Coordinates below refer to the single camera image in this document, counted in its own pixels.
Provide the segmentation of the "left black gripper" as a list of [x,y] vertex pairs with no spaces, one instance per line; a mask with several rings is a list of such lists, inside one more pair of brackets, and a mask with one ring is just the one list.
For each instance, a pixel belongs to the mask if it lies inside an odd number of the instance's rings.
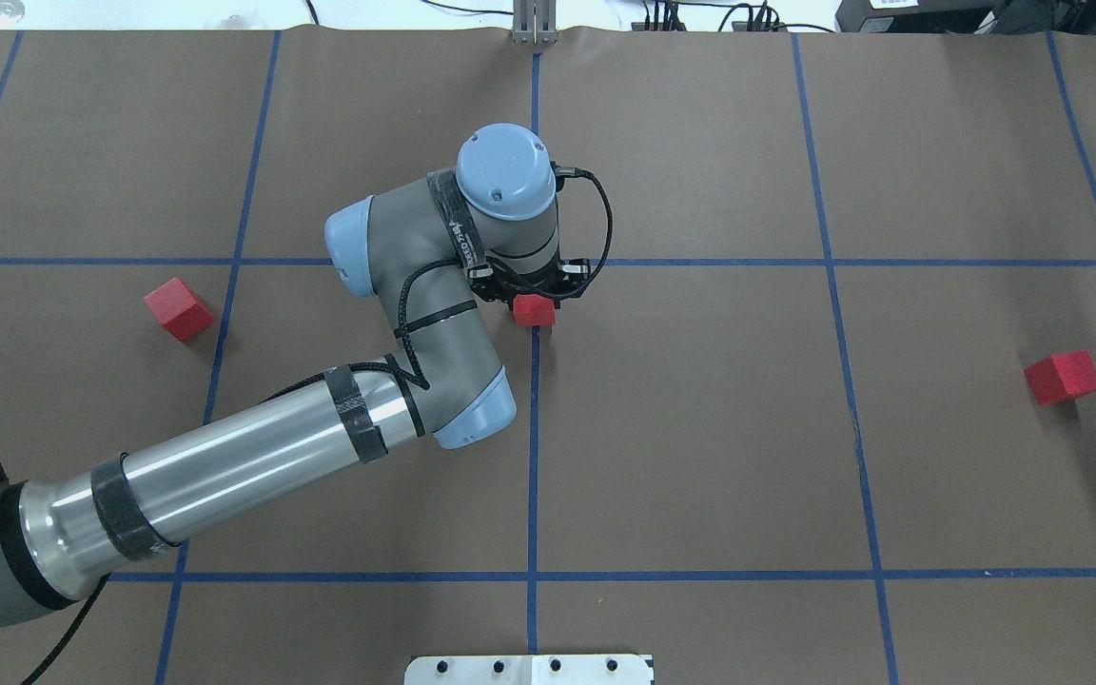
[[468,285],[479,299],[512,306],[522,295],[535,295],[551,301],[581,298],[593,279],[593,264],[587,259],[555,259],[530,273],[496,259],[470,259]]

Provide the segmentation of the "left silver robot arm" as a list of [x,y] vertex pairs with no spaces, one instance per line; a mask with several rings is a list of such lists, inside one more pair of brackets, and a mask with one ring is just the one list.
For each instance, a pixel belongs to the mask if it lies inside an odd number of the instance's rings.
[[518,414],[481,308],[582,298],[609,250],[566,259],[566,164],[518,123],[466,135],[452,164],[372,192],[323,221],[326,269],[377,318],[386,349],[326,364],[208,421],[79,473],[13,479],[0,459],[0,628],[92,600],[109,576],[174,553],[214,526],[416,439],[461,448]]

